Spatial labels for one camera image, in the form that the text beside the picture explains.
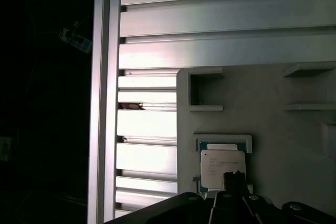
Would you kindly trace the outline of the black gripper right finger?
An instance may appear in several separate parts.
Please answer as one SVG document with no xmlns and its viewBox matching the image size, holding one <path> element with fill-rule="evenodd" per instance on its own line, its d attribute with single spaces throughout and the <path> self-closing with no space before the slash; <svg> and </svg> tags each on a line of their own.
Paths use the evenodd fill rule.
<svg viewBox="0 0 336 224">
<path fill-rule="evenodd" d="M 335 223 L 335 217 L 300 202 L 290 201 L 277 208 L 264 197 L 249 193 L 244 173 L 236 172 L 236 179 L 236 190 L 255 223 Z"/>
</svg>

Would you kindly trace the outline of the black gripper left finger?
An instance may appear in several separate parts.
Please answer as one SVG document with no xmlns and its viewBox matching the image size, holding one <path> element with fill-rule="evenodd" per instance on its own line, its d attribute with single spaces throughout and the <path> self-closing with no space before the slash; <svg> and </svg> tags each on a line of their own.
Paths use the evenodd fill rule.
<svg viewBox="0 0 336 224">
<path fill-rule="evenodd" d="M 237 213 L 240 172 L 223 174 L 224 191 L 214 199 L 196 193 L 182 193 L 107 223 L 239 223 Z"/>
</svg>

